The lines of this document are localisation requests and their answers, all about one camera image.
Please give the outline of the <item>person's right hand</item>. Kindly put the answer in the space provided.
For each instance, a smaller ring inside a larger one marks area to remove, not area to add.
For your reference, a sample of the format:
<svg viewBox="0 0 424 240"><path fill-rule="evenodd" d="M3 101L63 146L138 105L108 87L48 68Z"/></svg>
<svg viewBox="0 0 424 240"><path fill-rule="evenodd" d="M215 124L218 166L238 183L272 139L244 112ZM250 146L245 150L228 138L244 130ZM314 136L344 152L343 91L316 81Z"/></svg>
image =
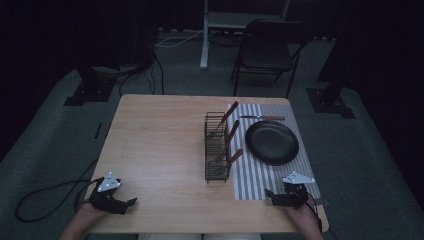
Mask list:
<svg viewBox="0 0 424 240"><path fill-rule="evenodd" d="M314 212L306 204L297 209L285 207L284 211L301 232L321 232Z"/></svg>

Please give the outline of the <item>black round plate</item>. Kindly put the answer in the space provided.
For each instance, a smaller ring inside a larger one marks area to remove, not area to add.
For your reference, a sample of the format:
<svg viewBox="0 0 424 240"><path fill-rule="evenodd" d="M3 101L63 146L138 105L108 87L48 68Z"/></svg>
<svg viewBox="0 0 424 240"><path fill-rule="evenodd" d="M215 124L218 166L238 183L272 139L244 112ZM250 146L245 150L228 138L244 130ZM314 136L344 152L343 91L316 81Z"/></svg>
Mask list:
<svg viewBox="0 0 424 240"><path fill-rule="evenodd" d="M294 132L276 121L259 121L245 133L245 143L251 154L260 161L281 166L293 161L299 152Z"/></svg>

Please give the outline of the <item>black folding chair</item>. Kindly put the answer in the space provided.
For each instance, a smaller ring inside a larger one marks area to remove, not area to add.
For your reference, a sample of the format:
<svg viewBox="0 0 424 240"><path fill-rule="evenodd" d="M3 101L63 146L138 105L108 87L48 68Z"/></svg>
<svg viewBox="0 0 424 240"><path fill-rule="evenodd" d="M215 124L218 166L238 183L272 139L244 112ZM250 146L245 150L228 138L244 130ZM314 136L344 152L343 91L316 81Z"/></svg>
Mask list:
<svg viewBox="0 0 424 240"><path fill-rule="evenodd" d="M241 74L275 75L291 73L285 97L289 96L302 49L314 39L311 27L300 21L257 19L247 24L231 73L233 95Z"/></svg>

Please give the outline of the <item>wooden-handled fork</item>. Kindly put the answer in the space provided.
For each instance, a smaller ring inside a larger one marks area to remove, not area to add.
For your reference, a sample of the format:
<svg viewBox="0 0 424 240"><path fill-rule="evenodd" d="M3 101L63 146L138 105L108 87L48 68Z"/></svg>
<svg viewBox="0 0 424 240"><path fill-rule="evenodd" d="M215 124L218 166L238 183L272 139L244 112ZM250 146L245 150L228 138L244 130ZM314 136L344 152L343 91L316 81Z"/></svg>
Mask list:
<svg viewBox="0 0 424 240"><path fill-rule="evenodd" d="M221 125L228 119L228 117L234 112L234 110L238 107L239 103L238 101L235 101L231 107L228 109L228 111L222 116L219 124L215 127L213 131L210 131L207 135L208 138L212 138L215 136L215 134L218 132L218 130L221 128Z"/></svg>
<svg viewBox="0 0 424 240"><path fill-rule="evenodd" d="M231 130L229 132L229 134L227 135L226 140L225 140L225 149L224 149L224 151L221 154L219 154L217 157L215 157L215 161L216 162L223 160L228 155L228 151L230 149L230 143L231 143L231 141L232 141L232 139L233 139L233 137L234 137L234 135L235 135L235 133L236 133L239 125L240 125L239 120L236 120L234 122L234 124L233 124L233 126L232 126L232 128L231 128Z"/></svg>

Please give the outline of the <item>wooden-handled spoon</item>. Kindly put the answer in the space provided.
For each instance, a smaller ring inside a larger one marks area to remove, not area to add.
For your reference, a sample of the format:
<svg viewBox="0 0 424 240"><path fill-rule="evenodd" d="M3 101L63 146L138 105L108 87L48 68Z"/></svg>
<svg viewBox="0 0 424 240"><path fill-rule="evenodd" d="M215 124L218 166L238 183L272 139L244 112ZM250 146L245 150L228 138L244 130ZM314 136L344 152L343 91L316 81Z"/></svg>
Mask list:
<svg viewBox="0 0 424 240"><path fill-rule="evenodd" d="M215 175L228 174L232 165L242 154L243 150L238 149L229 159L226 158L226 155L219 155L215 160L217 166L214 167L213 173Z"/></svg>

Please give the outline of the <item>person's left hand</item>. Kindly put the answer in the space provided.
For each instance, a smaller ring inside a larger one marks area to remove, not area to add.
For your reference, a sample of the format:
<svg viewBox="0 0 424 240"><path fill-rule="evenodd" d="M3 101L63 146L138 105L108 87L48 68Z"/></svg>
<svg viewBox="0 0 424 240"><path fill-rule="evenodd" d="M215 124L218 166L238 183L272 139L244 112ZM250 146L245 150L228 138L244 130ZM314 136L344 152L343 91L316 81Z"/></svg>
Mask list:
<svg viewBox="0 0 424 240"><path fill-rule="evenodd" d="M96 209L90 202L83 203L78 214L84 221L90 222L96 222L107 215L106 212Z"/></svg>

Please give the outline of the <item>wooden-handled knife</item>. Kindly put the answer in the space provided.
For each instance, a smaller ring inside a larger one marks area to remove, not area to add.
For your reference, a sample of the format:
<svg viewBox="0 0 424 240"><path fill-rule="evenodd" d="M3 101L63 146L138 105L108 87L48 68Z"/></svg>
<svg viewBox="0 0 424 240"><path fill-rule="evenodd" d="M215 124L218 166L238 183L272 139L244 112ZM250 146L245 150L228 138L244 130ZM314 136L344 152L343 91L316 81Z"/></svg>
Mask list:
<svg viewBox="0 0 424 240"><path fill-rule="evenodd" d="M286 119L284 116L265 116L265 115L245 115L245 116L239 116L239 118L264 119L264 120L273 120L273 121L284 121Z"/></svg>

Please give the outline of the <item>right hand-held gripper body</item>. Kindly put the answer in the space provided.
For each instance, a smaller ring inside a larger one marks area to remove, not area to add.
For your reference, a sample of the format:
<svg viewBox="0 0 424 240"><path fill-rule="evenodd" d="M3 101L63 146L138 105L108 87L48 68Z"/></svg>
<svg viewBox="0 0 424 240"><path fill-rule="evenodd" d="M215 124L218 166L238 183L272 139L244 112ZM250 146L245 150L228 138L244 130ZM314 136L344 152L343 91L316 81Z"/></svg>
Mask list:
<svg viewBox="0 0 424 240"><path fill-rule="evenodd" d="M270 199L274 206L283 206L298 209L308 202L309 193L306 184L315 183L313 177L308 177L293 171L291 174L282 178L282 194L270 192Z"/></svg>

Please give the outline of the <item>black stand base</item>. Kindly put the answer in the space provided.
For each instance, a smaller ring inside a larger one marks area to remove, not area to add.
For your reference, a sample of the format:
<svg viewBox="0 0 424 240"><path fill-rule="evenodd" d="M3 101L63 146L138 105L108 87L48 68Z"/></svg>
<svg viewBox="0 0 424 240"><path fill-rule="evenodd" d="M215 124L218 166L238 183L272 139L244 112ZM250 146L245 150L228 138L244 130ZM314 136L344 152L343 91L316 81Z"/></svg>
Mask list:
<svg viewBox="0 0 424 240"><path fill-rule="evenodd" d="M110 98L116 78L96 72L91 66L77 69L81 81L68 97L65 106L83 106L86 102L107 102Z"/></svg>
<svg viewBox="0 0 424 240"><path fill-rule="evenodd" d="M345 119L355 119L351 108L341 97L343 85L330 82L326 88L307 88L310 103L315 113L339 114Z"/></svg>

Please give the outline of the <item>grey white striped placemat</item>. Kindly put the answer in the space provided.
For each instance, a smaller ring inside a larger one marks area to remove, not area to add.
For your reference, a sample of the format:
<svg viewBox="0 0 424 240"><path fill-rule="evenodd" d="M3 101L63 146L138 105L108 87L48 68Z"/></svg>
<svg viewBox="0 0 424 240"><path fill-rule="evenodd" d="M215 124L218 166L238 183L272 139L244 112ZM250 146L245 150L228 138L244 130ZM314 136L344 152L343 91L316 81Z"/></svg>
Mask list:
<svg viewBox="0 0 424 240"><path fill-rule="evenodd" d="M284 121L276 122L290 128L298 138L300 148L296 158L287 164L272 166L254 157L245 143L246 130L256 122L267 120L239 118L245 115L284 116L286 118ZM229 116L228 124L233 125L236 120L239 120L240 125L231 141L231 151L243 150L243 154L231 167L234 194L237 200L265 200L267 198L265 189L275 194L282 194L284 192L282 178L293 171L314 178L294 113L289 105L241 104ZM321 197L316 181L306 184L306 188L314 198Z"/></svg>

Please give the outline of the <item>white metal desk frame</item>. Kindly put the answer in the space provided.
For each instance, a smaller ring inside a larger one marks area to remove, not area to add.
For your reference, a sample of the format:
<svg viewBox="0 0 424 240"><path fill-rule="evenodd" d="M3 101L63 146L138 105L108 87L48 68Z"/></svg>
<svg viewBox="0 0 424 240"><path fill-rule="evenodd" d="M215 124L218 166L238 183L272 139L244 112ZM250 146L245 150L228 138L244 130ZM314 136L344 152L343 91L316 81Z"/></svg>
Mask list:
<svg viewBox="0 0 424 240"><path fill-rule="evenodd" d="M291 0L284 0L282 10L279 14L257 14L257 13L234 13L216 12L209 10L209 0L204 0L203 13L203 41L200 57L200 69L208 68L209 57L209 30L211 28L243 29L255 19L285 20Z"/></svg>

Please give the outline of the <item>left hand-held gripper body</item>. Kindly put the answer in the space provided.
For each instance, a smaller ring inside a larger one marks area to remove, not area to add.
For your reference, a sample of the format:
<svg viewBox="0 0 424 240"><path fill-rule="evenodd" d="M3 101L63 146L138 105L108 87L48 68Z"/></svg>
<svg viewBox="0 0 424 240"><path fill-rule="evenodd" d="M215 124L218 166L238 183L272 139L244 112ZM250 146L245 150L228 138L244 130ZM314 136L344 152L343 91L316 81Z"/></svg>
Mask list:
<svg viewBox="0 0 424 240"><path fill-rule="evenodd" d="M117 200L113 197L121 185L113 173L109 172L104 177L95 179L94 183L95 187L89 197L91 205L100 211L125 215L129 205L127 202Z"/></svg>

